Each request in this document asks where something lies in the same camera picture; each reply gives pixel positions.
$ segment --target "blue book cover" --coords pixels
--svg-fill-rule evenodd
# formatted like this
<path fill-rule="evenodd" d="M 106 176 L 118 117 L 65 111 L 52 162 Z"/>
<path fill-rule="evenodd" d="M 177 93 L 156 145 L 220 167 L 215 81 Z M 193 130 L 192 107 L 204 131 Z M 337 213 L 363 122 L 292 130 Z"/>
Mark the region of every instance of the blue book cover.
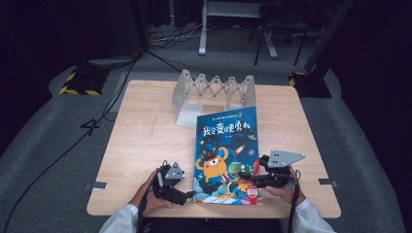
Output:
<path fill-rule="evenodd" d="M 261 190 L 238 172 L 259 174 L 257 108 L 199 116 L 192 201 L 261 205 Z"/>

